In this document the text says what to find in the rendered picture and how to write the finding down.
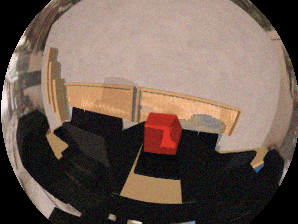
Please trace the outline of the red cube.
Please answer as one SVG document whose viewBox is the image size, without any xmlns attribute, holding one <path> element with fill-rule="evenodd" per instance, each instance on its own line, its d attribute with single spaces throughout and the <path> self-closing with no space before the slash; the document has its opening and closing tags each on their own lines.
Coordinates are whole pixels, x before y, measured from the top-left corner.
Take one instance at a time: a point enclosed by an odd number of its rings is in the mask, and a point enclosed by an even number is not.
<svg viewBox="0 0 298 224">
<path fill-rule="evenodd" d="M 182 127 L 178 115 L 161 115 L 149 113 L 144 128 L 144 151 L 176 155 L 180 144 Z"/>
</svg>

